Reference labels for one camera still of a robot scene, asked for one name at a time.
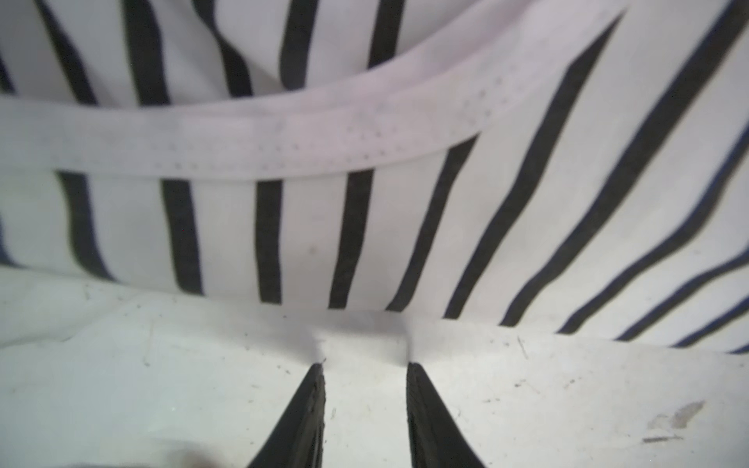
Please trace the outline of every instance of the dirt speck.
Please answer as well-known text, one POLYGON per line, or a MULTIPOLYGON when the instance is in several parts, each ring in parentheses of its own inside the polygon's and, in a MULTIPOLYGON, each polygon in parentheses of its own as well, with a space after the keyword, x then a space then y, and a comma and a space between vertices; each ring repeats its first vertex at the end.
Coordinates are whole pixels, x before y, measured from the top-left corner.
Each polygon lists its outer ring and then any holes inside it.
POLYGON ((705 401, 694 401, 679 408, 671 418, 671 427, 674 429, 686 429, 689 422, 705 406, 705 401))
POLYGON ((671 437, 645 437, 643 443, 656 443, 656 442, 669 442, 671 440, 683 440, 684 437, 671 436, 671 437))

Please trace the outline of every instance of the black stripe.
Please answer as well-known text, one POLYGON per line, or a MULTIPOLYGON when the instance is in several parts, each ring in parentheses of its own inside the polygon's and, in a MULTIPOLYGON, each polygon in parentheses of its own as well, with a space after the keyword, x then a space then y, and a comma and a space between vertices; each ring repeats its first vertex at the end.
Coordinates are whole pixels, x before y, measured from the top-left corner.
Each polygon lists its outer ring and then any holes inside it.
POLYGON ((224 38, 221 31, 216 26, 216 1, 215 0, 192 0, 192 6, 195 8, 200 19, 208 27, 210 32, 216 38, 221 51, 221 59, 224 64, 224 74, 226 75, 226 86, 232 97, 252 96, 252 82, 249 79, 247 66, 239 55, 239 52, 224 38))
POLYGON ((169 104, 161 31, 148 0, 122 0, 130 70, 141 106, 169 104))
POLYGON ((567 69, 528 147, 515 183, 491 218, 452 293, 445 310, 445 318, 460 317, 468 297, 479 282, 494 253, 536 191, 577 97, 617 23, 618 20, 609 26, 567 69))
POLYGON ((374 21, 368 68, 395 57, 405 0, 380 0, 374 21))
POLYGON ((2 219, 0 219, 0 265, 4 265, 6 267, 18 267, 18 264, 15 261, 13 261, 13 259, 10 257, 10 255, 7 253, 7 250, 5 249, 5 241, 3 240, 2 219))
POLYGON ((69 214, 69 239, 78 264, 91 275, 111 279, 94 235, 94 219, 91 215, 91 200, 88 197, 88 181, 85 175, 75 172, 57 173, 67 202, 69 214))
POLYGON ((354 272, 364 244, 373 176, 372 170, 351 172, 346 181, 346 201, 343 207, 338 260, 328 302, 331 309, 345 309, 348 302, 351 282, 354 280, 354 272))
POLYGON ((419 236, 416 238, 416 244, 413 246, 411 259, 408 261, 408 267, 401 279, 401 285, 398 286, 398 291, 395 293, 392 301, 390 301, 390 304, 388 304, 386 310, 403 312, 403 309, 408 306, 408 303, 413 298, 413 293, 416 290, 416 285, 419 284, 419 278, 424 270, 431 245, 434 242, 434 236, 437 234, 437 228, 440 227, 440 220, 442 219, 442 213, 445 210, 452 184, 463 168, 466 159, 468 159, 474 143, 476 143, 475 136, 450 148, 450 151, 448 151, 440 176, 434 185, 434 191, 429 201, 429 208, 426 210, 424 220, 419 229, 419 236))
POLYGON ((255 197, 255 260, 258 264, 258 292, 263 303, 281 303, 281 209, 283 182, 257 183, 255 197))
MULTIPOLYGON (((47 5, 35 2, 42 17, 47 34, 55 49, 58 62, 65 74, 70 90, 80 104, 96 106, 97 101, 83 67, 83 62, 75 47, 62 31, 52 11, 47 5)), ((104 260, 94 232, 94 218, 91 210, 91 199, 88 193, 88 179, 84 174, 58 171, 58 179, 65 195, 69 218, 69 239, 73 256, 80 266, 91 275, 102 279, 114 280, 106 269, 104 260)))
POLYGON ((13 86, 13 82, 10 80, 10 76, 7 74, 5 69, 5 62, 0 57, 0 91, 6 94, 15 94, 16 89, 13 86))
POLYGON ((315 27, 317 11, 318 0, 291 0, 289 2, 279 58, 281 83, 288 90, 304 88, 309 45, 312 43, 312 30, 315 27))
POLYGON ((744 250, 734 258, 731 258, 730 260, 717 265, 710 270, 702 272, 701 274, 684 283, 673 294, 671 294, 665 300, 661 301, 661 303, 654 307, 650 312, 645 314, 645 316, 639 319, 634 325, 630 326, 616 340, 634 340, 636 337, 642 335, 648 328, 659 322, 660 319, 665 317, 670 311, 674 310, 679 304, 695 295, 695 293, 702 289, 705 285, 723 275, 737 270, 738 268, 742 268, 747 264, 749 264, 749 246, 747 246, 746 250, 744 250))
POLYGON ((79 104, 95 106, 97 104, 91 85, 88 83, 83 61, 78 55, 75 47, 70 42, 62 27, 55 19, 55 15, 42 0, 36 0, 37 9, 44 21, 52 45, 55 48, 57 59, 60 62, 70 90, 79 104))
MULTIPOLYGON (((154 9, 147 0, 123 0, 121 5, 130 71, 139 102, 141 106, 167 105, 161 31, 154 9)), ((202 294, 198 230, 189 181, 162 180, 161 196, 177 285, 186 293, 202 294)))
POLYGON ((738 347, 735 350, 731 351, 729 354, 746 354, 749 353, 749 343, 745 344, 742 347, 738 347))
POLYGON ((749 311, 749 296, 745 297, 740 303, 733 306, 728 312, 716 318, 689 336, 684 337, 673 347, 690 347, 708 335, 712 335, 724 326, 744 316, 749 311))
POLYGON ((595 201, 551 259, 512 300, 500 325, 515 326, 530 303, 569 267, 627 196, 694 98, 721 65, 749 18, 745 0, 734 0, 703 38, 650 111, 595 201))
POLYGON ((195 229, 195 209, 190 184, 187 180, 162 180, 161 197, 169 224, 177 285, 186 293, 203 294, 198 232, 195 229))
POLYGON ((687 242, 694 239, 703 226, 708 222, 715 211, 715 207, 723 197, 724 191, 731 180, 731 177, 739 167, 749 148, 749 125, 744 129, 741 138, 728 153, 728 157, 723 165, 712 178, 703 197, 694 207, 687 219, 663 242, 658 244, 650 252, 646 253, 624 271, 622 271, 612 282, 610 282, 603 291, 593 297, 587 304, 580 307, 567 320, 559 330, 559 333, 566 335, 577 332, 586 320, 591 318, 606 303, 611 301, 617 294, 634 281, 641 273, 657 264, 681 249, 687 242))

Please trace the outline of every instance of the white fabric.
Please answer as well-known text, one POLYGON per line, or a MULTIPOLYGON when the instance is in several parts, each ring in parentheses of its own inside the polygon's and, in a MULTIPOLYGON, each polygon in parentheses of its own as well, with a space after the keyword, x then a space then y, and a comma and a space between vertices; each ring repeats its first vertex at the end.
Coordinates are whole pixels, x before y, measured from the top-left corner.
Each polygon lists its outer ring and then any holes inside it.
MULTIPOLYGON (((258 31, 268 31, 265 40, 282 31, 276 22, 284 11, 276 4, 253 19, 258 31)), ((257 180, 398 162, 443 150, 489 125, 575 57, 621 9, 618 0, 486 0, 400 58, 304 91, 298 103, 291 95, 128 112, 3 97, 0 164, 257 180)), ((236 21, 251 31, 247 18, 236 21)), ((230 37, 232 26, 227 29, 230 37)), ((277 70, 267 60, 263 68, 277 70)), ((181 77, 167 62, 173 85, 181 77)), ((188 86, 179 83, 178 90, 188 86)))

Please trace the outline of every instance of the white floor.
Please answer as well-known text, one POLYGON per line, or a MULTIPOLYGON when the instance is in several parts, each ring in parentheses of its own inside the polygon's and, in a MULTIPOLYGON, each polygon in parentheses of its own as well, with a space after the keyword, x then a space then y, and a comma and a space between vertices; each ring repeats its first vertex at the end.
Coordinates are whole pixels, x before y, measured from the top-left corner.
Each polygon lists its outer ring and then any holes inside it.
POLYGON ((408 467, 421 362, 487 467, 746 467, 749 356, 0 269, 0 467, 244 467, 325 359, 324 467, 408 467))

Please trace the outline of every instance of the clothing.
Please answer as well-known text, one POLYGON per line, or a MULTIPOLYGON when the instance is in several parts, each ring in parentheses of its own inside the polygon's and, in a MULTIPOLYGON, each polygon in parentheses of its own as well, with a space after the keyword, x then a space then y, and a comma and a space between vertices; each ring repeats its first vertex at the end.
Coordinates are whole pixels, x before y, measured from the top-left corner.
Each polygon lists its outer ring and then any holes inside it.
POLYGON ((745 352, 748 19, 740 0, 9 1, 0 260, 745 352))

